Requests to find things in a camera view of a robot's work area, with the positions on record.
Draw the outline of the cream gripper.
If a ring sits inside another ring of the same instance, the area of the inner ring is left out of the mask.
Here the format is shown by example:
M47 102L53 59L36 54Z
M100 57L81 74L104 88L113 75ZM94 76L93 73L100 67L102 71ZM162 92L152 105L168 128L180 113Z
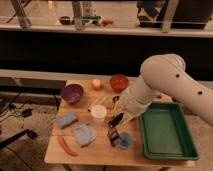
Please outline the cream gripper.
M135 118L131 112L124 108L120 100L115 103L112 114L114 118L108 123L110 128L116 127L119 123L126 124Z

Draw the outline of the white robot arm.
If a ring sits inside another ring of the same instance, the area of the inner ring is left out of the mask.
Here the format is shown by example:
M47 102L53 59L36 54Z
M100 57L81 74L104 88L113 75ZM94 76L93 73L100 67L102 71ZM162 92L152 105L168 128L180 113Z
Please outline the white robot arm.
M213 127L213 90L185 72L184 59L177 54L153 55L140 67L140 75L120 95L113 115L123 114L119 124L141 116L153 100L164 93L188 107Z

